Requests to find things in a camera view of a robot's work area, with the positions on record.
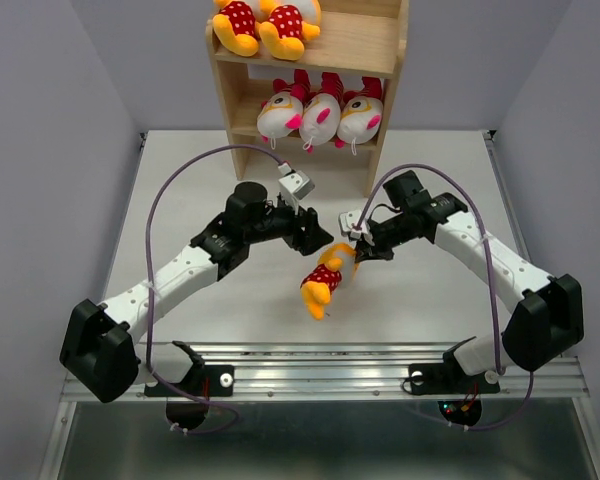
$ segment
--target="white plush toy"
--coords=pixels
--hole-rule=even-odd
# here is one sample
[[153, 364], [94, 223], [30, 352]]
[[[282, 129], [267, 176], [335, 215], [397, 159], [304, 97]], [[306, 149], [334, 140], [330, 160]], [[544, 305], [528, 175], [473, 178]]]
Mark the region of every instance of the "white plush toy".
[[347, 92], [347, 102], [340, 117], [336, 147], [351, 145], [356, 154], [356, 145], [366, 143], [375, 137], [382, 121], [382, 82], [379, 78], [362, 77], [364, 89], [360, 92]]
[[302, 125], [304, 103], [311, 83], [305, 70], [296, 70], [293, 77], [293, 84], [279, 78], [273, 81], [275, 95], [262, 103], [258, 115], [258, 132], [262, 140], [271, 142], [271, 148], [275, 148], [276, 139], [286, 137]]
[[343, 97], [342, 81], [337, 73], [322, 74], [322, 87], [304, 107], [300, 136], [304, 150], [311, 153], [314, 146], [331, 140], [340, 124], [340, 105]]

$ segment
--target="plush chicken toy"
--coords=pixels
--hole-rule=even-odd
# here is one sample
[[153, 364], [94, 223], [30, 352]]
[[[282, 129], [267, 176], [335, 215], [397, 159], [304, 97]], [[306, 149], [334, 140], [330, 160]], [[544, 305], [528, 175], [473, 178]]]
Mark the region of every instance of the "plush chicken toy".
[[276, 139], [286, 137], [302, 125], [302, 112], [311, 82], [306, 70], [295, 70], [293, 79], [292, 84], [279, 78], [273, 81], [275, 95], [262, 103], [258, 115], [258, 131], [263, 141], [271, 142], [271, 148], [275, 148]]
[[304, 149], [311, 153], [314, 146], [333, 138], [340, 124], [340, 105], [343, 98], [342, 81], [337, 73], [322, 74], [322, 88], [304, 107], [300, 136]]
[[304, 42], [320, 35], [322, 10], [318, 0], [260, 0], [267, 15], [260, 25], [263, 45], [275, 58], [298, 60]]
[[382, 121], [382, 82], [379, 78], [362, 77], [364, 89], [360, 92], [347, 92], [347, 102], [340, 117], [336, 147], [351, 145], [356, 154], [356, 145], [371, 140], [380, 129]]
[[256, 34], [267, 18], [260, 0], [214, 0], [220, 12], [213, 17], [213, 31], [227, 50], [243, 57], [258, 52]]
[[316, 320], [324, 318], [324, 307], [331, 303], [331, 295], [339, 286], [349, 284], [358, 270], [356, 251], [346, 243], [329, 247], [318, 260], [318, 266], [300, 286], [302, 300]]

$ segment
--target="yellow plush toy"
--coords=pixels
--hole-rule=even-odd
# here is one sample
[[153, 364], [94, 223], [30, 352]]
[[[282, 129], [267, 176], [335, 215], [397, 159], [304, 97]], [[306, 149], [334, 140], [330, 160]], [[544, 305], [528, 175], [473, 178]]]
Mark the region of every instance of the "yellow plush toy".
[[213, 17], [213, 31], [227, 50], [242, 57], [258, 52], [257, 33], [266, 15], [260, 0], [214, 0], [220, 8]]
[[260, 24], [260, 38], [275, 58], [300, 59], [304, 43], [320, 35], [318, 0], [260, 0], [260, 8], [267, 16]]
[[314, 319], [322, 320], [333, 291], [353, 280], [360, 265], [355, 259], [353, 248], [346, 243], [336, 243], [320, 256], [318, 266], [302, 281], [302, 300]]

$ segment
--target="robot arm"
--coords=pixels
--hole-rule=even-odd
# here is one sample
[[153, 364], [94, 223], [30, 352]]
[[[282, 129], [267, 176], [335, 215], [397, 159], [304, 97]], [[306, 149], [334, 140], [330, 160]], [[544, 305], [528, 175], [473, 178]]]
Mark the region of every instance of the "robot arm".
[[[357, 241], [358, 262], [391, 260], [395, 247], [424, 237], [487, 283], [484, 239], [464, 203], [450, 193], [431, 198], [412, 171], [393, 178], [383, 187], [398, 212], [395, 216], [381, 223], [368, 220], [361, 228], [356, 228], [360, 211], [340, 216], [343, 235]], [[501, 364], [535, 371], [582, 340], [580, 285], [569, 275], [553, 277], [520, 258], [492, 235], [487, 237], [496, 292], [512, 314], [500, 340]], [[493, 335], [462, 342], [447, 352], [443, 360], [437, 366], [418, 366], [429, 381], [425, 378], [424, 382], [418, 382], [421, 385], [412, 385], [415, 394], [455, 393], [470, 384], [469, 378], [475, 381], [473, 377], [495, 370]]]
[[[150, 288], [156, 292], [157, 322], [186, 298], [241, 265], [253, 244], [282, 238], [293, 250], [311, 255], [333, 241], [318, 224], [315, 210], [300, 206], [300, 200], [313, 189], [311, 180], [286, 164], [280, 170], [283, 177], [277, 205], [267, 200], [262, 185], [238, 184], [225, 210], [156, 272], [154, 285], [143, 281], [99, 305], [85, 300], [74, 308], [60, 361], [100, 401], [110, 402], [132, 384], [151, 381], [151, 372], [144, 365], [145, 348], [136, 346], [148, 328]], [[161, 375], [178, 383], [202, 360], [188, 346], [174, 344], [186, 356], [182, 362], [165, 365], [164, 371], [161, 368]]]

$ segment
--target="cable tie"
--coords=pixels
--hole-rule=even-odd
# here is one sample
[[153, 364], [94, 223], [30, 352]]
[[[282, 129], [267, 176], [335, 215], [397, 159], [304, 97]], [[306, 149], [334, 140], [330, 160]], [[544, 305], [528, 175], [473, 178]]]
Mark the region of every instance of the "cable tie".
[[145, 287], [147, 290], [152, 290], [153, 291], [153, 296], [155, 298], [157, 298], [158, 300], [162, 299], [162, 295], [160, 295], [160, 292], [155, 287], [155, 285], [153, 284], [153, 282], [150, 282], [149, 280], [145, 279], [145, 280], [142, 281], [142, 283], [140, 285], [142, 285], [143, 287]]
[[485, 235], [483, 235], [482, 237], [480, 237], [480, 240], [478, 240], [476, 242], [476, 246], [482, 245], [487, 240], [493, 240], [494, 238], [495, 237], [491, 233], [487, 232]]

